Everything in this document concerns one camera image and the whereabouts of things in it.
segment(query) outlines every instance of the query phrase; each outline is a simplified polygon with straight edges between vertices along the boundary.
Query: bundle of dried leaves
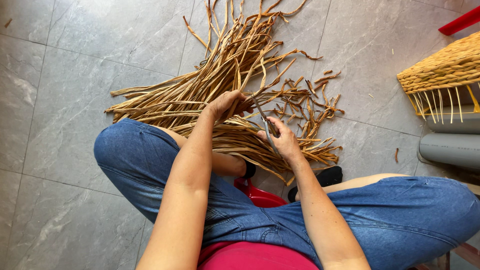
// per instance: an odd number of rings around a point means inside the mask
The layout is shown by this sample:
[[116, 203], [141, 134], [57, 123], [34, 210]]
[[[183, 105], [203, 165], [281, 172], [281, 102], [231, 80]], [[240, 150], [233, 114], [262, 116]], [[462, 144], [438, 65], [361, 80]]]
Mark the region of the bundle of dried leaves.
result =
[[[105, 112], [113, 112], [114, 120], [121, 120], [128, 117], [144, 123], [161, 126], [177, 132], [180, 135], [188, 137], [196, 124], [196, 119], [202, 109], [212, 100], [217, 98], [225, 91], [240, 89], [244, 94], [250, 96], [242, 103], [243, 108], [233, 104], [232, 108], [226, 113], [225, 118], [216, 123], [213, 132], [213, 149], [216, 152], [239, 155], [249, 160], [253, 164], [275, 174], [282, 179], [286, 185], [289, 185], [292, 179], [287, 181], [280, 175], [291, 171], [289, 165], [272, 150], [268, 142], [259, 139], [256, 134], [261, 130], [261, 126], [249, 119], [255, 114], [244, 118], [236, 115], [235, 112], [245, 110], [253, 105], [251, 96], [255, 96], [264, 105], [274, 100], [281, 100], [283, 106], [277, 104], [278, 110], [272, 111], [280, 118], [288, 116], [287, 122], [293, 118], [303, 118], [305, 123], [301, 127], [302, 134], [298, 138], [299, 146], [305, 158], [308, 161], [318, 161], [330, 167], [329, 162], [337, 162], [338, 157], [330, 153], [331, 150], [341, 148], [333, 147], [331, 144], [334, 139], [325, 140], [315, 139], [318, 127], [323, 119], [333, 117], [336, 109], [335, 104], [340, 95], [328, 100], [325, 97], [324, 89], [326, 80], [320, 82], [317, 87], [313, 87], [310, 81], [306, 81], [308, 89], [300, 89], [299, 83], [303, 77], [297, 81], [285, 79], [279, 90], [268, 91], [272, 86], [280, 82], [281, 76], [293, 64], [293, 59], [289, 65], [280, 71], [278, 64], [288, 55], [302, 53], [306, 57], [316, 60], [307, 55], [304, 51], [294, 49], [285, 54], [276, 55], [273, 49], [282, 44], [282, 41], [272, 41], [272, 26], [277, 19], [283, 19], [288, 22], [285, 16], [298, 11], [305, 1], [292, 12], [270, 12], [281, 0], [262, 11], [262, 4], [259, 7], [259, 13], [249, 17], [244, 17], [240, 4], [240, 15], [233, 18], [233, 0], [230, 1], [230, 16], [233, 21], [232, 27], [228, 25], [228, 1], [225, 6], [225, 24], [222, 28], [218, 27], [216, 14], [214, 11], [215, 2], [210, 5], [210, 1], [205, 3], [209, 35], [208, 42], [205, 43], [188, 26], [191, 33], [197, 37], [205, 46], [206, 59], [200, 63], [197, 70], [188, 74], [180, 75], [170, 80], [164, 81], [154, 86], [140, 86], [112, 91], [111, 95], [117, 96], [125, 94], [129, 100], [108, 108]], [[218, 36], [218, 42], [211, 49], [211, 32]], [[269, 84], [266, 84], [267, 70], [273, 69], [278, 76]], [[258, 91], [254, 93], [245, 92], [247, 82], [256, 75], [263, 75]], [[324, 104], [315, 101], [312, 95], [316, 97], [316, 90], [321, 87]]]

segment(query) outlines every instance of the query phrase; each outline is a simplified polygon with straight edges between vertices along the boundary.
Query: jeans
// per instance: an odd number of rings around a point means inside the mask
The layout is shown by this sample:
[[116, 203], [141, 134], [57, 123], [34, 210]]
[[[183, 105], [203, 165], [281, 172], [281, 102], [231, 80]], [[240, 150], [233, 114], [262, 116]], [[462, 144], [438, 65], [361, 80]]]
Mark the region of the jeans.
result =
[[[151, 222], [155, 222], [178, 152], [175, 140], [165, 132], [131, 119], [103, 130], [94, 146], [102, 171]], [[480, 230], [479, 201], [464, 184], [452, 179], [389, 177], [328, 197], [347, 221], [372, 269], [402, 270], [429, 261]], [[202, 247], [221, 241], [283, 245], [305, 254], [322, 269], [305, 229], [300, 202], [259, 208], [212, 173]]]

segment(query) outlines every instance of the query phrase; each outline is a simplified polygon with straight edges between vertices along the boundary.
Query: black sock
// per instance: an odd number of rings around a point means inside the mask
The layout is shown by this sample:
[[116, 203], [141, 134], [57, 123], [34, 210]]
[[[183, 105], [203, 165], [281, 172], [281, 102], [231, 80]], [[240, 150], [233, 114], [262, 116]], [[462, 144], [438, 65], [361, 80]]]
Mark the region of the black sock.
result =
[[[320, 183], [321, 187], [341, 183], [342, 178], [342, 168], [340, 168], [339, 166], [325, 169], [317, 175], [317, 180], [318, 183]], [[288, 192], [288, 200], [290, 202], [295, 202], [295, 196], [297, 195], [298, 191], [299, 189], [297, 187], [290, 189], [290, 191]]]
[[245, 175], [242, 176], [242, 178], [248, 179], [255, 175], [255, 172], [257, 171], [257, 167], [248, 160], [244, 160], [244, 161], [245, 161], [245, 164], [247, 165], [247, 170], [245, 171]]

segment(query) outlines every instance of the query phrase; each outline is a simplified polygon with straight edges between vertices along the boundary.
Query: red stool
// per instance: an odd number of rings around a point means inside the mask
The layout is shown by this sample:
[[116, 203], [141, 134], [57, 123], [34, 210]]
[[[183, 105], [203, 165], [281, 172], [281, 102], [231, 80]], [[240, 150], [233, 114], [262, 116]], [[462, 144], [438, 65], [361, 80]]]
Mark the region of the red stool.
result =
[[458, 17], [456, 20], [440, 27], [438, 31], [444, 35], [453, 35], [456, 32], [480, 22], [480, 6]]
[[250, 178], [237, 178], [233, 182], [233, 185], [247, 195], [257, 207], [270, 208], [287, 204], [287, 202], [279, 196], [254, 187]]

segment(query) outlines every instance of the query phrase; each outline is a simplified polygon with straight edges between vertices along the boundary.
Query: wicker basket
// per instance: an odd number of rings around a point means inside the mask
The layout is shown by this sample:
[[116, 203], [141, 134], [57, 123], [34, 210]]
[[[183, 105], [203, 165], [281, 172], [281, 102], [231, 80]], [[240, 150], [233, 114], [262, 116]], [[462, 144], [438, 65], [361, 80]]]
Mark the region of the wicker basket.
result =
[[[396, 77], [417, 115], [425, 118], [431, 114], [438, 119], [446, 113], [443, 106], [451, 107], [447, 113], [459, 113], [460, 118], [462, 113], [480, 113], [471, 88], [480, 82], [480, 32], [453, 42]], [[474, 109], [462, 112], [464, 104], [472, 104]]]
[[396, 77], [406, 94], [480, 81], [480, 32], [453, 42]]

